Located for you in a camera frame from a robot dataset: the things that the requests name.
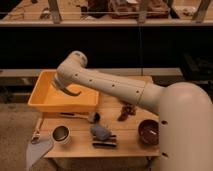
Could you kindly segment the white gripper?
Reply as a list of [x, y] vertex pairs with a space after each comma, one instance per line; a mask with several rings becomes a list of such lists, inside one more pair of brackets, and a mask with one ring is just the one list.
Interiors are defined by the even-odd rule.
[[63, 84], [58, 78], [53, 78], [52, 85], [57, 89], [57, 90], [62, 90], [68, 87], [67, 84]]

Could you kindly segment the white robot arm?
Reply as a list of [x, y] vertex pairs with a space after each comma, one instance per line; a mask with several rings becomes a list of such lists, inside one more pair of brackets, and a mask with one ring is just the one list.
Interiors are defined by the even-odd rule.
[[167, 87], [90, 70], [87, 57], [72, 52], [57, 68], [53, 85], [66, 94], [76, 83], [159, 116], [160, 171], [213, 171], [213, 102], [199, 86]]

